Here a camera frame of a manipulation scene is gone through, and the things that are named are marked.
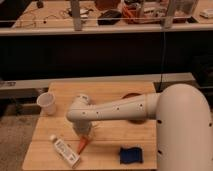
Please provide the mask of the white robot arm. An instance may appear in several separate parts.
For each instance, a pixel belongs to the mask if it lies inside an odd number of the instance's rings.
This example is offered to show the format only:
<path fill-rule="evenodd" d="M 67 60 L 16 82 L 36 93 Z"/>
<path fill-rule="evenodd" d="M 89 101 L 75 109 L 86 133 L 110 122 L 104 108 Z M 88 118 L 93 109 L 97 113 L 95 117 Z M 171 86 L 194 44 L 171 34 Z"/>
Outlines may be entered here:
<path fill-rule="evenodd" d="M 87 134 L 94 121 L 156 121 L 157 171 L 213 171 L 213 116 L 201 91 L 174 84 L 149 93 L 92 105 L 78 95 L 67 112 L 78 134 Z"/>

